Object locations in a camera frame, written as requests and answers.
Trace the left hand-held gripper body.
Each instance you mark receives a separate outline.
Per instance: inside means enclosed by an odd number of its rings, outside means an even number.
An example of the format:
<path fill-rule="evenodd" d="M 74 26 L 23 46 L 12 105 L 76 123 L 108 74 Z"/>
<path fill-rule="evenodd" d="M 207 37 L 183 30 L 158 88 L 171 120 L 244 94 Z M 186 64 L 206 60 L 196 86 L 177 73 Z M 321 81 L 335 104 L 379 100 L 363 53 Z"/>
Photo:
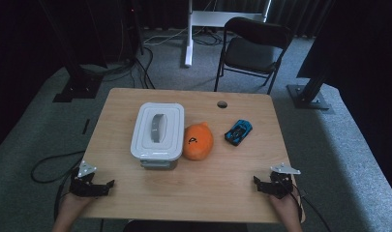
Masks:
<path fill-rule="evenodd" d="M 83 160 L 80 165 L 72 171 L 69 192 L 80 197 L 92 196 L 92 180 L 96 170 L 96 166 Z"/>

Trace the person's dark clothing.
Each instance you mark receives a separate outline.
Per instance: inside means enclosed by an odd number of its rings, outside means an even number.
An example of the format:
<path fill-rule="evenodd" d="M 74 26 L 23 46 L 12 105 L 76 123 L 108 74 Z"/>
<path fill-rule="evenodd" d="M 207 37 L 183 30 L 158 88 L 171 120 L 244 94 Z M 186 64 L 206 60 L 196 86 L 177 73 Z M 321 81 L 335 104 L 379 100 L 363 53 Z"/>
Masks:
<path fill-rule="evenodd" d="M 133 220 L 123 232 L 248 232 L 246 223 Z"/>

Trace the orange plush toy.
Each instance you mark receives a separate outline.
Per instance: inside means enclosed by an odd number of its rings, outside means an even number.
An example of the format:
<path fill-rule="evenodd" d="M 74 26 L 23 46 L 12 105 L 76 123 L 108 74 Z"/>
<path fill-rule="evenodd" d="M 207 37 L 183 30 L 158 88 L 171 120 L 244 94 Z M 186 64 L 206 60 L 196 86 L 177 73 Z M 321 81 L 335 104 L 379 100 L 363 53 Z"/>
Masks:
<path fill-rule="evenodd" d="M 183 156 L 188 160 L 204 160 L 214 145 L 214 137 L 206 122 L 185 128 Z"/>

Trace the dark equipment rack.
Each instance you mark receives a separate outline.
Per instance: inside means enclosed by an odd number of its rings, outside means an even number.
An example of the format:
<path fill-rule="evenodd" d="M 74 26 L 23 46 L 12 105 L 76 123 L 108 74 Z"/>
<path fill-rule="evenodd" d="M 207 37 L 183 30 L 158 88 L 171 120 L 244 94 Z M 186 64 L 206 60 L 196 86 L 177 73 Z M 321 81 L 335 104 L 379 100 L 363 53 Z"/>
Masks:
<path fill-rule="evenodd" d="M 133 61 L 142 50 L 138 0 L 87 0 L 106 62 Z"/>

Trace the black metal stand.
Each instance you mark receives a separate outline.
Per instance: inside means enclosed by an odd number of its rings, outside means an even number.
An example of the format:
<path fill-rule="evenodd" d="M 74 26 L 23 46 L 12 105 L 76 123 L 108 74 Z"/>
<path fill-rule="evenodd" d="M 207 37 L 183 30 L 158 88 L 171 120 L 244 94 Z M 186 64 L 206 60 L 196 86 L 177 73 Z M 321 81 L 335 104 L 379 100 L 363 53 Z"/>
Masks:
<path fill-rule="evenodd" d="M 59 19 L 54 15 L 46 0 L 38 0 L 54 33 L 53 44 L 69 74 L 69 80 L 54 102 L 71 102 L 73 99 L 95 99 L 103 81 L 100 74 L 89 74 L 84 71 L 76 59 L 74 50 Z"/>
<path fill-rule="evenodd" d="M 298 72 L 298 77 L 309 79 L 306 85 L 291 84 L 287 86 L 289 95 L 296 108 L 328 111 L 330 105 L 325 101 L 320 88 L 327 79 L 329 65 L 328 56 L 324 54 L 322 43 L 324 41 L 323 25 L 328 21 L 335 0 L 326 0 L 328 5 L 322 9 L 324 18 L 318 24 L 318 35 L 310 48 Z"/>

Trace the black folding chair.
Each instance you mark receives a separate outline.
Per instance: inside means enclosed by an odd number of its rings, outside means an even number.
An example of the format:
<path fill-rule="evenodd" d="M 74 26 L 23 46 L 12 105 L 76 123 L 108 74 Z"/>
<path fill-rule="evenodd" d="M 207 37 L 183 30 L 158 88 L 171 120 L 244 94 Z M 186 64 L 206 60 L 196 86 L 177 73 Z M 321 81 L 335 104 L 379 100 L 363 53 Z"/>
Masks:
<path fill-rule="evenodd" d="M 214 91 L 225 71 L 230 71 L 263 78 L 263 86 L 270 82 L 270 94 L 292 39 L 293 33 L 283 25 L 241 16 L 230 19 L 224 27 Z"/>

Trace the clear brown storage box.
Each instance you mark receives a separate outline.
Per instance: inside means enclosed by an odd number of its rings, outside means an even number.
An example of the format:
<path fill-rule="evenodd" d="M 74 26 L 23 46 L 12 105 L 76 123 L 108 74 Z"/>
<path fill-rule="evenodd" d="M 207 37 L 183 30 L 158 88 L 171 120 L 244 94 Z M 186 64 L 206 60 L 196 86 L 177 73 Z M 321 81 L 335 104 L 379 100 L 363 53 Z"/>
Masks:
<path fill-rule="evenodd" d="M 177 166 L 178 160 L 167 159 L 141 159 L 140 164 L 145 169 L 172 170 Z"/>

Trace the blue toy car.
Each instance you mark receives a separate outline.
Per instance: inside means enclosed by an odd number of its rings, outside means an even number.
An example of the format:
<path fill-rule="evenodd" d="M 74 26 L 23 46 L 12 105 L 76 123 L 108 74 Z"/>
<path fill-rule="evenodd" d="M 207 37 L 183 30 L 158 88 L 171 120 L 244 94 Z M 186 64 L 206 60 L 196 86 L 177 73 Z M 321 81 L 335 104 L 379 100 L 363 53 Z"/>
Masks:
<path fill-rule="evenodd" d="M 225 133 L 225 140 L 233 146 L 238 146 L 244 138 L 253 130 L 247 120 L 238 120 L 233 127 Z"/>

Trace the person's right hand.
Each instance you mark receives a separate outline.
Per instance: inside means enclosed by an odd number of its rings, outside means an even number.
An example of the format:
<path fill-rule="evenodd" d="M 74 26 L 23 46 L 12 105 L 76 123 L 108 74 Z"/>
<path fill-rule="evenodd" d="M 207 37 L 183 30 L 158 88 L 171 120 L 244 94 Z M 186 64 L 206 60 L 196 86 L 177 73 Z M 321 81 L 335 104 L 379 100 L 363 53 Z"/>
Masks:
<path fill-rule="evenodd" d="M 297 203 L 290 195 L 282 199 L 270 195 L 269 201 L 283 223 L 300 221 Z"/>

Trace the person's left hand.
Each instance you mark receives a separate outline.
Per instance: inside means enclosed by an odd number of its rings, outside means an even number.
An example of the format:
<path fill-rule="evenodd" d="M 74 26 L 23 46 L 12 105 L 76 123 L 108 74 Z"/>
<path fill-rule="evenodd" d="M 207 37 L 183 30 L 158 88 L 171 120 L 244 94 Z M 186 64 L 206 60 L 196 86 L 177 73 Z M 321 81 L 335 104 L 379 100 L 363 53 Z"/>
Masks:
<path fill-rule="evenodd" d="M 93 197 L 80 197 L 68 193 L 60 205 L 58 216 L 67 220 L 75 220 L 93 200 Z"/>

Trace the white lid with grey handle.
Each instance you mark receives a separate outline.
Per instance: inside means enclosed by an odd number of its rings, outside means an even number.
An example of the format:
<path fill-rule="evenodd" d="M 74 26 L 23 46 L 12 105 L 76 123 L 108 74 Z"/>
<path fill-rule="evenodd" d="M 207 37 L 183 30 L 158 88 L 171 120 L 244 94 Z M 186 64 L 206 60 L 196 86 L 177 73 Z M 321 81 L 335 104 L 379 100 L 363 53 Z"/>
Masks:
<path fill-rule="evenodd" d="M 180 103 L 147 102 L 136 118 L 131 153 L 139 160 L 177 160 L 183 149 L 185 111 Z"/>

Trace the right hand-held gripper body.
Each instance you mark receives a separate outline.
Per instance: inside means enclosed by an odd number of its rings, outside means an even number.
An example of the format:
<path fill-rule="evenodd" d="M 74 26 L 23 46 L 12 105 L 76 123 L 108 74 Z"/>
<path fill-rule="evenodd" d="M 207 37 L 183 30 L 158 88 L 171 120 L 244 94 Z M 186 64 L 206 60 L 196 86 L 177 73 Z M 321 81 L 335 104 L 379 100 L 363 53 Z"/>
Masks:
<path fill-rule="evenodd" d="M 300 175 L 301 171 L 291 167 L 290 165 L 284 164 L 283 162 L 281 164 L 271 166 L 270 169 L 271 183 L 276 188 L 274 195 L 277 198 L 283 198 L 284 196 L 292 193 L 292 176 Z"/>

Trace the white desk frame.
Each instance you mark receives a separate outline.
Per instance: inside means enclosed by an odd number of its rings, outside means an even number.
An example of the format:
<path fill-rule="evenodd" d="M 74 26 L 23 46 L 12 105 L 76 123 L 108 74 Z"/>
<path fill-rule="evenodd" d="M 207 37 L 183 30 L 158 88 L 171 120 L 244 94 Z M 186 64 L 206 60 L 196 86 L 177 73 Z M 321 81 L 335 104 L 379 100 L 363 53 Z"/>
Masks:
<path fill-rule="evenodd" d="M 193 9 L 193 0 L 188 0 L 188 27 L 187 27 L 187 46 L 184 64 L 190 67 L 193 63 L 193 28 L 200 27 L 224 27 L 225 24 L 234 17 L 246 17 L 261 22 L 266 22 L 272 0 L 265 0 L 261 13 L 241 13 L 241 12 L 206 12 L 195 11 Z"/>

